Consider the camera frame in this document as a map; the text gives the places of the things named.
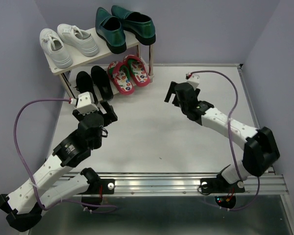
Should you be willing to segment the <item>black lace shoe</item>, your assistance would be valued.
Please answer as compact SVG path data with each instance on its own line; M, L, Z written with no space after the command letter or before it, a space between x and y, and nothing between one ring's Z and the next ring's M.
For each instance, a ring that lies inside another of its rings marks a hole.
M95 94L92 78L87 72L80 71L77 74L75 88L80 93L90 92L93 95L93 99L94 99L95 104L98 104L98 98Z
M114 95L107 72L100 66L93 66L91 68L91 78L97 86L102 99L105 101L112 100Z

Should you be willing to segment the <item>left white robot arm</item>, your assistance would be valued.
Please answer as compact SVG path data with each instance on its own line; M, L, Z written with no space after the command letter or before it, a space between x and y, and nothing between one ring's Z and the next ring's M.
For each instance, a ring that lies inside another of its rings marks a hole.
M84 168L65 183L54 186L63 175L90 157L92 150L102 145L108 136L106 126L118 120L114 109L106 101L101 103L103 113L95 104L87 105L88 110L76 107L73 116L78 120L77 129L63 139L46 159L44 164L32 173L20 150L18 155L24 164L29 179L9 194L0 194L0 209L7 216L10 227L19 232L33 228L43 214L59 203L71 202L71 198L84 192L97 193L94 204L82 203L88 211L101 207L104 191L113 190L113 180L102 180L92 168Z

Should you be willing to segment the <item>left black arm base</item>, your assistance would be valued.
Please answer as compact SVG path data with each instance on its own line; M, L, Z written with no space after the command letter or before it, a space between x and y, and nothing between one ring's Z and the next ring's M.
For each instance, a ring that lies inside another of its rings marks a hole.
M99 211L99 208L103 203L104 195L114 194L115 179L100 178L99 175L92 168L84 168L78 176L85 181L86 186L78 191L78 195L81 195L82 207L88 212L108 213L116 209L115 206L109 206L109 211Z

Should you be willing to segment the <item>pink patterned sandal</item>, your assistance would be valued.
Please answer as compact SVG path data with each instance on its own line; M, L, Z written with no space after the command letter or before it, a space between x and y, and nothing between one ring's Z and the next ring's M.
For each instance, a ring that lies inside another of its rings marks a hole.
M131 78L138 87L145 87L150 83L150 77L145 68L145 64L140 57L127 55L124 57L123 62L127 66Z
M107 74L119 93L123 95L131 95L135 89L130 81L130 73L127 66L121 61L110 63L107 68Z

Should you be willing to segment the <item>green loafer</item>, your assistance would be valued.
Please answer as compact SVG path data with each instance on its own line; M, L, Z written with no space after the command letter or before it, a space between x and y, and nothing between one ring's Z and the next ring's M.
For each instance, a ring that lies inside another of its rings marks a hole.
M126 51L126 37L121 22L102 7L97 9L95 28L97 35L106 42L113 54Z
M156 42L155 25L151 17L117 5L111 7L111 13L120 20L124 30L133 33L141 44L150 46Z

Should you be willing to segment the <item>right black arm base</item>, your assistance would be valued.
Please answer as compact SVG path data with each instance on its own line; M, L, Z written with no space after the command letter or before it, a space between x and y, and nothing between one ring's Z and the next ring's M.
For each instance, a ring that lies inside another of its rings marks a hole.
M236 180L234 183L229 184L223 177L222 173L229 167L225 167L219 172L215 178L201 178L197 191L208 196L211 193L218 194L215 196L216 204L224 209L233 209L236 205L235 193L244 193L244 184L240 180Z

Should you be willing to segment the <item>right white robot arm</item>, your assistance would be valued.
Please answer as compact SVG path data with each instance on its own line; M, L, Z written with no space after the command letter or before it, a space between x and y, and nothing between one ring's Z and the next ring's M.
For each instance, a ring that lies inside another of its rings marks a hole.
M257 129L228 118L213 104L198 100L199 92L188 82L171 82L165 102L174 94L173 105L179 107L189 120L218 132L243 150L242 160L234 161L220 172L216 187L227 191L237 181L262 176L280 157L273 132L267 127Z

